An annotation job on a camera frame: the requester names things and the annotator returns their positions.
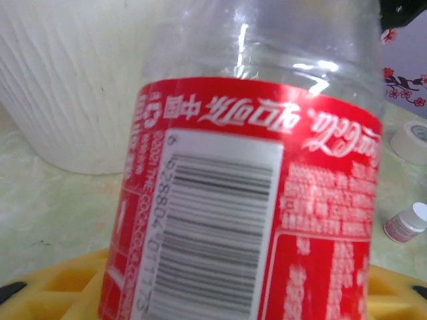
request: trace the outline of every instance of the floral pattern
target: floral pattern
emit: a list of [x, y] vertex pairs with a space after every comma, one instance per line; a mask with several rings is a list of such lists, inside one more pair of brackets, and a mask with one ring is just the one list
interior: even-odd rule
[[398, 36], [398, 32], [396, 29], [387, 29], [381, 35], [381, 42], [383, 45], [388, 45], [390, 42], [395, 40]]
[[423, 106], [426, 105], [426, 100], [423, 99], [423, 98], [421, 98], [421, 97], [419, 97], [418, 99], [414, 100], [414, 104], [415, 104], [416, 107], [423, 107]]
[[401, 76], [395, 76], [392, 68], [384, 68], [384, 81], [388, 87], [386, 94], [392, 99], [405, 99], [415, 107], [424, 107], [426, 100], [422, 97], [411, 99], [413, 93], [422, 89], [427, 89], [427, 75], [421, 75], [417, 79], [407, 79]]

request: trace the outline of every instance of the white tape roll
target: white tape roll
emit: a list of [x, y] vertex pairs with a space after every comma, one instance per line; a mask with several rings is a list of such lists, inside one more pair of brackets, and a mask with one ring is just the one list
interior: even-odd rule
[[427, 165], [427, 125], [410, 121], [393, 136], [390, 145], [403, 160]]

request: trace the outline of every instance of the barcode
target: barcode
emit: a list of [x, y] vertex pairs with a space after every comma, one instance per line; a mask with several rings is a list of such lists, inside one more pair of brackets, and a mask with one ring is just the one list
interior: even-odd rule
[[251, 317], [272, 168], [174, 153], [151, 319]]

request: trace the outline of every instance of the green surface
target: green surface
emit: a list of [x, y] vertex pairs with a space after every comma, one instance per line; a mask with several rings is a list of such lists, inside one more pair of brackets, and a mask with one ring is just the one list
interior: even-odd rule
[[[427, 281], [427, 233], [403, 245], [382, 230], [399, 211], [427, 201], [427, 168], [403, 161], [388, 144], [414, 119], [393, 105], [384, 118], [371, 264]], [[76, 175], [47, 164], [0, 107], [0, 283], [107, 247], [120, 182], [119, 175]]]

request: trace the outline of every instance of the clear plastic bottle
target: clear plastic bottle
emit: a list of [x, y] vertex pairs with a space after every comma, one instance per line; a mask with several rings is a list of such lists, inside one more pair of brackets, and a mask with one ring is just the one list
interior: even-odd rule
[[378, 1], [163, 0], [143, 83], [235, 77], [384, 111]]
[[163, 4], [101, 319], [365, 319], [378, 1]]

